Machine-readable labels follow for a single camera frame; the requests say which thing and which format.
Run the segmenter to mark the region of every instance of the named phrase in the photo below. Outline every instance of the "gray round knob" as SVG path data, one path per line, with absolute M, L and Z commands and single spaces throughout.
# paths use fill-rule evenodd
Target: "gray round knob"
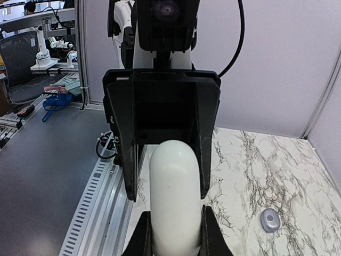
M 279 215 L 274 209 L 266 209 L 262 212 L 261 223 L 264 230 L 268 233 L 276 232 L 281 226 Z

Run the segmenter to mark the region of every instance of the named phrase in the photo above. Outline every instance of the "marble surface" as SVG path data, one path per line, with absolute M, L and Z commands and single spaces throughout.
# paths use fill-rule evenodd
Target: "marble surface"
M 341 255 L 341 198 L 308 141 L 215 129 L 210 205 L 234 255 Z M 149 146 L 126 244 L 149 211 Z M 281 228 L 267 234 L 264 209 L 279 212 Z

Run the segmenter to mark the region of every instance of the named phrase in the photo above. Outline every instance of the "white capsule object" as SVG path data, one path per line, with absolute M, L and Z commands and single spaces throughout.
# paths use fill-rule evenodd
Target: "white capsule object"
M 150 206 L 155 256 L 197 256 L 202 203 L 199 165 L 181 141 L 160 144 L 150 160 Z

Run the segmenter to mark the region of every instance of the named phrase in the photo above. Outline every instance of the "person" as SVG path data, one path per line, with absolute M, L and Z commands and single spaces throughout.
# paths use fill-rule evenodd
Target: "person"
M 34 2 L 27 2 L 23 8 L 25 10 L 25 15 L 34 14 L 36 11 L 36 4 Z

